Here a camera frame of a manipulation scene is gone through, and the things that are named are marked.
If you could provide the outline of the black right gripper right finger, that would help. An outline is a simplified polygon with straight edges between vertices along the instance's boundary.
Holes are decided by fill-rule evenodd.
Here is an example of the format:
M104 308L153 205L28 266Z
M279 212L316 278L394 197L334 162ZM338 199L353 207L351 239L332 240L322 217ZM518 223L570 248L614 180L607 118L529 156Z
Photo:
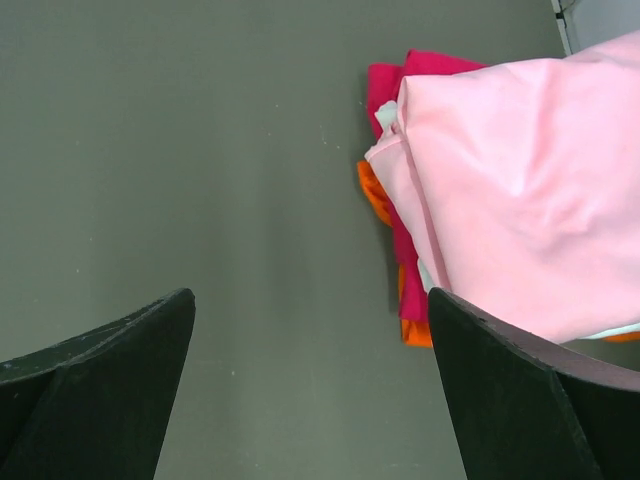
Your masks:
M638 372L554 344L439 288L428 306L467 478L638 478Z

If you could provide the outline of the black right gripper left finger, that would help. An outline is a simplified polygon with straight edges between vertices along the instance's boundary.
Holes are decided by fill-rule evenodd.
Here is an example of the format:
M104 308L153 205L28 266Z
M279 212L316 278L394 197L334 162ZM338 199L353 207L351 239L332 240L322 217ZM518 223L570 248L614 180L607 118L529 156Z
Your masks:
M1 476L151 479L196 315L189 289L1 364Z

